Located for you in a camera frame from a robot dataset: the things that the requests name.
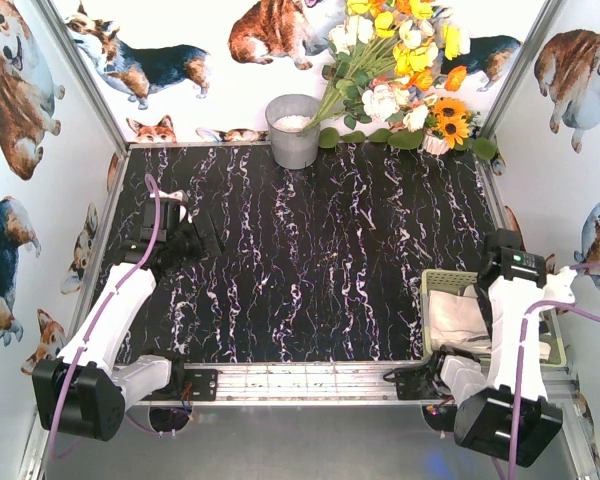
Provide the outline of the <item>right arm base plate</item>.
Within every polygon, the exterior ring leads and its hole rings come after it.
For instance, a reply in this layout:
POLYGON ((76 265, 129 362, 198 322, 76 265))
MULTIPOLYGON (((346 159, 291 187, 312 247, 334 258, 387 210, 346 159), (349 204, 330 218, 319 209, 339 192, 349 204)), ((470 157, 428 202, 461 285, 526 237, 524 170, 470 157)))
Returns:
POLYGON ((401 369, 394 374, 399 400, 437 400, 451 395, 437 374, 425 370, 401 369))

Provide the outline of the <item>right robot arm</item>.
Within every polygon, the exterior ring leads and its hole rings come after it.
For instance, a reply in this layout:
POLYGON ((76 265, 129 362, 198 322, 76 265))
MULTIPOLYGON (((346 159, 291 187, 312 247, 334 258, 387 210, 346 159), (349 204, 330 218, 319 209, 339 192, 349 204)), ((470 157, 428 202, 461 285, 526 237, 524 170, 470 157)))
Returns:
POLYGON ((563 414, 542 378, 539 323, 553 303, 574 302, 574 278, 569 268, 547 273, 544 258, 523 251, 515 231, 486 235, 475 287, 491 336, 489 370, 455 347, 444 348, 439 368, 456 403, 457 445, 529 467, 559 433, 563 414))

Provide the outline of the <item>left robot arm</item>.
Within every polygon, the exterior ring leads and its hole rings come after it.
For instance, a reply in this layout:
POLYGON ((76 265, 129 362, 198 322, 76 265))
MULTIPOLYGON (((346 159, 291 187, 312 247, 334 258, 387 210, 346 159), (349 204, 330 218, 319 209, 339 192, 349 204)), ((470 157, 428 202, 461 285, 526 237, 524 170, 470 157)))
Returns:
POLYGON ((108 441, 130 407, 153 394, 182 391, 185 367, 177 354, 150 349, 115 369, 117 353, 165 275, 223 252, 211 216, 190 213, 183 191, 151 195, 79 330, 54 359, 41 360, 33 369, 42 428, 108 441))

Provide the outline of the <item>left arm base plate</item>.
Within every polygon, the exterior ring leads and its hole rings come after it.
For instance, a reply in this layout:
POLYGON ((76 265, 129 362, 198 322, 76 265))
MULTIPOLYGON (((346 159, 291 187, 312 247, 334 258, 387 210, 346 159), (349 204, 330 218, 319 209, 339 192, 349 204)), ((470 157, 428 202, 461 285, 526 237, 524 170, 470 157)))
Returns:
POLYGON ((184 400, 213 402, 216 400, 218 371, 216 369, 190 369, 171 374, 167 385, 146 397, 151 401, 184 400))

